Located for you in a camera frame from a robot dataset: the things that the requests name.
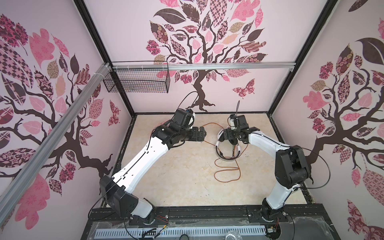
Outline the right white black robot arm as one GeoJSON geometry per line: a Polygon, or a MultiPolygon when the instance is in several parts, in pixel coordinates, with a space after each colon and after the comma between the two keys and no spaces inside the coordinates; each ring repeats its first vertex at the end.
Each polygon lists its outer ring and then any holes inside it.
{"type": "Polygon", "coordinates": [[[244,115],[232,114],[228,118],[229,126],[219,131],[215,144],[217,156],[224,161],[234,161],[241,154],[239,142],[260,148],[275,160],[276,184],[271,193],[263,199],[260,215],[266,222],[272,222],[283,212],[289,196],[311,175],[311,168],[303,149],[289,146],[265,135],[256,127],[249,127],[244,115]],[[219,151],[219,143],[229,141],[236,147],[238,154],[224,157],[219,151]]]}

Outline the white black headphones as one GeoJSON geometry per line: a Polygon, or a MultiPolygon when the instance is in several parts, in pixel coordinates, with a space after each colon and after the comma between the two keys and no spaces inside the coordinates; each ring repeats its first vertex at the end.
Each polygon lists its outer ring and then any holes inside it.
{"type": "Polygon", "coordinates": [[[218,158],[223,161],[237,160],[242,153],[242,149],[239,140],[236,138],[235,131],[231,128],[220,130],[217,134],[215,151],[218,158]]]}

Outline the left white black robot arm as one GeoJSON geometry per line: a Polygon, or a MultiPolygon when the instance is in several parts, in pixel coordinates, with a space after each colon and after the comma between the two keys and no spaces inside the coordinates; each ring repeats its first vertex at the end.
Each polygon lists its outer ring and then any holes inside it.
{"type": "Polygon", "coordinates": [[[136,216],[147,223],[154,220],[156,207],[148,200],[134,196],[133,191],[153,164],[169,150],[187,141],[205,140],[205,129],[194,126],[195,116],[191,109],[177,109],[170,120],[152,130],[146,145],[125,167],[112,177],[101,178],[102,197],[119,217],[136,216]]]}

